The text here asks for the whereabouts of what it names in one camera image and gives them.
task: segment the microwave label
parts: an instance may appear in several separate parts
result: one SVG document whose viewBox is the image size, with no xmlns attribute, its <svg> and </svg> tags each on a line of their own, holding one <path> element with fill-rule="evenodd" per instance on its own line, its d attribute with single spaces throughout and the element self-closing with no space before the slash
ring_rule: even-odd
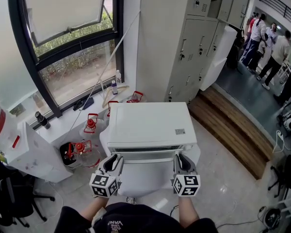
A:
<svg viewBox="0 0 291 233">
<path fill-rule="evenodd" d="M 176 129 L 176 134 L 185 134 L 185 130 L 184 129 Z"/>
</svg>

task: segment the windowsill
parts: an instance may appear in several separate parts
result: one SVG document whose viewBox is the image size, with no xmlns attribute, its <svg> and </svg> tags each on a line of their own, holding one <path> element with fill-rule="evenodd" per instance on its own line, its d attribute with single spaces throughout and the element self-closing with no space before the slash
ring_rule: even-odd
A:
<svg viewBox="0 0 291 233">
<path fill-rule="evenodd" d="M 115 101 L 123 101 L 127 99 L 128 97 L 132 96 L 134 90 L 132 90 L 130 87 L 128 87 L 125 91 L 118 94 L 114 100 Z M 102 107 L 103 98 L 102 98 L 102 92 L 98 92 L 92 96 L 94 99 L 94 104 L 92 104 L 90 107 L 88 107 L 86 110 L 83 110 L 76 121 L 75 125 L 71 130 L 74 128 L 80 126 L 81 124 L 85 123 L 87 120 L 87 116 L 89 113 L 97 113 L 99 114 L 99 118 L 101 118 L 106 109 L 108 108 L 108 104 L 105 107 Z M 51 127 L 47 130 L 44 127 L 40 127 L 36 131 L 49 143 L 53 144 L 55 147 L 57 146 L 59 142 L 59 139 L 61 141 L 64 139 L 64 135 L 67 134 L 75 121 L 75 119 L 78 116 L 78 113 L 80 111 L 76 110 L 74 111 L 73 108 L 70 108 L 63 112 L 63 115 L 60 118 L 53 118 L 49 121 L 51 124 Z"/>
</svg>

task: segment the railing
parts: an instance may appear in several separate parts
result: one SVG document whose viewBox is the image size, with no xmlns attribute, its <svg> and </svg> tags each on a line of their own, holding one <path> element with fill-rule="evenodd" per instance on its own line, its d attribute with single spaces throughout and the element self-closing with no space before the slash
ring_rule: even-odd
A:
<svg viewBox="0 0 291 233">
<path fill-rule="evenodd" d="M 291 23 L 291 9 L 280 0 L 260 0 L 272 9 L 280 13 L 285 19 Z"/>
</svg>

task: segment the black shirt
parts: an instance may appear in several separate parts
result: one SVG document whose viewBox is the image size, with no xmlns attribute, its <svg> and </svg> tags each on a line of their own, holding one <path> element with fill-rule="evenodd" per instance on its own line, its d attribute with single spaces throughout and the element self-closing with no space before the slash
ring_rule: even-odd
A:
<svg viewBox="0 0 291 233">
<path fill-rule="evenodd" d="M 116 203 L 106 207 L 107 213 L 94 225 L 96 233 L 217 233 L 211 219 L 203 218 L 183 228 L 174 218 L 146 205 Z M 89 233 L 91 222 L 76 210 L 64 206 L 55 233 Z"/>
</svg>

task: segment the shirt logo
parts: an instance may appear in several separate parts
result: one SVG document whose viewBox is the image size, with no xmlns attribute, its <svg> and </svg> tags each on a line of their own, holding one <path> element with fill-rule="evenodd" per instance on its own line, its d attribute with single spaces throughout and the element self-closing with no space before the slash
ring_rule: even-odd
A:
<svg viewBox="0 0 291 233">
<path fill-rule="evenodd" d="M 110 225 L 113 232 L 119 232 L 121 230 L 121 226 L 123 226 L 121 221 L 109 221 L 108 225 Z"/>
</svg>

